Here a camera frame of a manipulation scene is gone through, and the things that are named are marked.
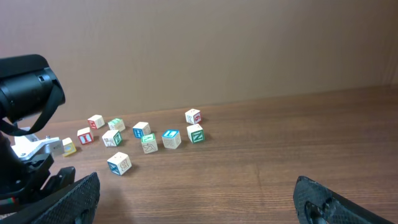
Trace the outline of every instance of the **beige wall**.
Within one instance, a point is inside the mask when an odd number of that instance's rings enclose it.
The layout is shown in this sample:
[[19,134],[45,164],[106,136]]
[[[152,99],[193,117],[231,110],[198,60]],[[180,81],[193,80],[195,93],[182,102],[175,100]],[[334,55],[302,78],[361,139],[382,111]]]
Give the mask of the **beige wall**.
[[380,85],[397,8],[396,0],[4,0],[0,57],[47,58],[67,95],[52,121]]

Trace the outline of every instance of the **block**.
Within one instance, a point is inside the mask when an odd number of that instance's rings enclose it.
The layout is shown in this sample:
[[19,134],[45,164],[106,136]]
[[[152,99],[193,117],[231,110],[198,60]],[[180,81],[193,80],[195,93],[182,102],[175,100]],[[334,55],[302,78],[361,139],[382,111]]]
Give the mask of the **block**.
[[118,130],[120,132],[122,132],[126,128],[124,126],[123,120],[120,118],[113,119],[112,121],[108,122],[108,125],[110,130]]
[[205,133],[199,124],[194,124],[187,127],[188,137],[192,143],[198,143],[205,140]]
[[122,135],[118,130],[109,130],[102,136],[106,147],[116,147],[122,142]]
[[157,151],[157,144],[154,133],[143,136],[141,138],[141,144],[145,154]]
[[201,121],[201,113],[200,110],[190,109],[185,112],[185,119],[190,124],[197,124]]
[[162,135],[163,145],[166,149],[176,149],[181,143],[179,130],[167,130]]
[[72,142],[72,139],[66,138],[66,139],[62,140],[62,144],[63,144],[63,151],[64,151],[64,154],[62,154],[62,155],[64,157],[67,157],[70,154],[73,154],[76,152],[76,147],[75,147],[74,143]]
[[77,137],[81,144],[88,144],[94,141],[93,133],[90,130],[90,127],[83,128],[77,131]]
[[132,127],[132,131],[136,138],[142,138],[143,136],[150,134],[149,123],[138,122],[134,127]]
[[131,168],[131,161],[127,154],[118,152],[108,159],[108,165],[112,173],[123,175],[128,169]]
[[90,128],[98,129],[105,125],[104,118],[101,115],[94,115],[87,119]]

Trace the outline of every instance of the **black textured object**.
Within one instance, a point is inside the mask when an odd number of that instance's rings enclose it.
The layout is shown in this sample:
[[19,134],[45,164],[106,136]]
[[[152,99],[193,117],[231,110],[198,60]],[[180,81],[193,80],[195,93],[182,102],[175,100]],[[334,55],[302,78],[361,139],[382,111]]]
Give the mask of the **black textured object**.
[[392,223],[304,176],[297,179],[293,201],[300,224]]
[[100,200],[100,180],[94,172],[0,223],[93,223]]

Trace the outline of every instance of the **wooden tabletop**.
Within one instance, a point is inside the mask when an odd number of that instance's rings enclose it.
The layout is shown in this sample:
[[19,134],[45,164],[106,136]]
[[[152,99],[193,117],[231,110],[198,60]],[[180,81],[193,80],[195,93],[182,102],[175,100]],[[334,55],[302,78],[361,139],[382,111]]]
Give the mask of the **wooden tabletop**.
[[[300,175],[398,222],[398,89],[195,107],[206,136],[199,144],[188,139],[188,109],[117,116],[126,125],[119,147],[104,146],[107,126],[82,146],[76,132],[85,120],[48,124],[38,136],[71,137],[78,146],[55,158],[52,174],[66,166],[76,167],[76,179],[98,173],[95,223],[298,223],[292,198]],[[139,121],[149,122],[159,151],[144,154],[131,130]],[[178,149],[164,149],[166,129],[181,131]],[[133,163],[121,177],[106,162],[117,152]]]

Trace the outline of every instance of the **red and white block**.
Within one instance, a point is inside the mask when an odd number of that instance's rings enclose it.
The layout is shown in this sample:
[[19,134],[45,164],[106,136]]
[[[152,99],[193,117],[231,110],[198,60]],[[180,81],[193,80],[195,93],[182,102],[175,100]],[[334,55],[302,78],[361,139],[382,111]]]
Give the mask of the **red and white block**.
[[88,121],[88,124],[90,125],[90,127],[93,129],[98,129],[105,125],[104,118],[101,115],[97,115],[97,114],[88,118],[87,121]]
[[190,109],[185,112],[185,119],[190,124],[197,124],[201,121],[201,113],[200,110]]
[[77,137],[81,144],[88,144],[94,141],[93,133],[90,130],[90,127],[83,128],[77,131]]

